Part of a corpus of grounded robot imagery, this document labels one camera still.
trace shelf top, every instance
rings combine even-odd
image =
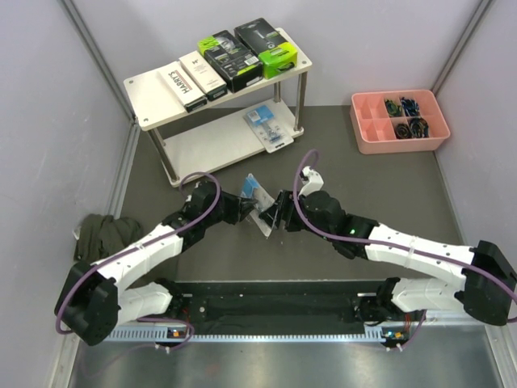
[[[153,128],[159,127],[160,125],[181,119],[182,117],[202,111],[206,108],[215,107],[225,101],[235,99],[241,95],[247,95],[252,91],[262,89],[265,86],[273,85],[277,82],[283,81],[284,79],[308,71],[313,65],[311,60],[307,58],[307,56],[282,28],[277,28],[277,31],[298,50],[298,64],[295,68],[271,79],[264,78],[251,86],[245,87],[237,93],[231,93],[229,91],[227,95],[224,95],[215,101],[208,101],[206,105],[200,109],[196,109],[192,113],[188,113],[185,110],[183,105],[173,95],[169,87],[163,82],[158,73],[161,68],[150,70],[143,74],[125,79],[124,86],[128,93],[129,100],[131,101],[131,105],[137,114],[138,124],[141,126],[142,130],[149,131]]]

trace pink tray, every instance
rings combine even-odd
[[[404,140],[395,137],[394,128],[400,123],[408,124],[408,117],[389,117],[385,99],[391,99],[400,105],[401,97],[414,99],[418,103],[421,117],[429,124],[429,137]],[[431,91],[356,93],[352,96],[350,116],[357,146],[363,154],[434,151],[451,136]]]

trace wall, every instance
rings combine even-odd
[[[75,0],[120,84],[193,51],[205,36],[264,17],[313,60],[308,105],[350,103],[357,91],[430,88],[477,1]],[[295,104],[296,80],[284,83],[283,96]]]
[[[467,243],[517,268],[517,2],[497,0],[439,94],[452,137],[437,152]],[[517,327],[512,325],[517,340]]]
[[[72,230],[104,212],[128,120],[56,1],[0,6],[0,375],[44,385]]]

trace green box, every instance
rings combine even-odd
[[[233,93],[262,79],[262,62],[228,31],[200,40],[198,47]]]
[[[272,78],[296,67],[298,51],[264,18],[235,28],[235,36],[264,64],[264,77]]]

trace white shelf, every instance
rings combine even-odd
[[[291,37],[286,34],[282,28],[277,28],[277,31],[286,40],[294,44],[298,50],[298,64],[295,68],[286,71],[281,75],[277,75],[274,78],[263,79],[254,85],[242,89],[237,93],[228,93],[227,95],[215,101],[208,102],[208,104],[200,109],[195,110],[193,113],[203,109],[213,108],[220,103],[224,103],[225,101],[236,99],[241,95],[247,95],[252,91],[262,89],[263,87],[273,85],[277,82],[283,81],[284,79],[308,71],[313,65],[311,60],[307,58],[307,56],[300,50],[300,48],[292,41]],[[124,86],[128,93],[129,100],[131,101],[131,105],[138,117],[138,124],[144,131],[149,131],[159,127],[160,125],[164,125],[189,114],[193,114],[187,113],[185,108],[174,97],[172,91],[162,80],[162,77],[160,77],[158,71],[159,69],[151,70],[124,80]]]
[[[165,151],[179,181],[192,172],[213,172],[264,151],[264,146],[244,120],[246,112],[263,104],[271,109],[292,137],[303,134],[303,129],[294,131],[294,115],[285,102],[275,103],[273,99],[189,129],[165,140]],[[178,187],[179,181],[170,183]]]

